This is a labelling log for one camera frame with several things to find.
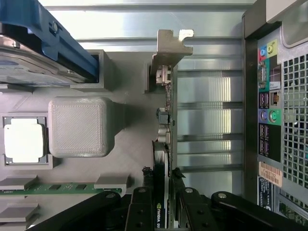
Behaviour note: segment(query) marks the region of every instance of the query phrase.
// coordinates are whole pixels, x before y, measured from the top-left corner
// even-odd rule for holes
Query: hard drive
[[[0,83],[96,83],[98,66],[37,0],[0,0]]]

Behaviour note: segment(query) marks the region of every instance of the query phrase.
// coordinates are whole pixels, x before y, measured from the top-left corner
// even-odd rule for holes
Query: green circuit board
[[[121,189],[108,189],[121,193]],[[35,183],[25,190],[0,190],[0,196],[98,194],[104,189],[95,189],[94,183]]]

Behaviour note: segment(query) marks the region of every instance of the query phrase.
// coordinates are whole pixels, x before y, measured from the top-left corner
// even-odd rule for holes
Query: metal bracket
[[[180,30],[179,37],[173,37],[172,30],[158,30],[157,53],[152,57],[151,76],[155,76],[160,66],[172,68],[187,55],[193,54],[192,47],[185,47],[183,40],[193,37],[193,30]]]

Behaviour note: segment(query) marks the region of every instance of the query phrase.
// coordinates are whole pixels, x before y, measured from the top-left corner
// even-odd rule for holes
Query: barcode sticker
[[[259,175],[278,187],[282,187],[282,172],[278,168],[259,162]]]

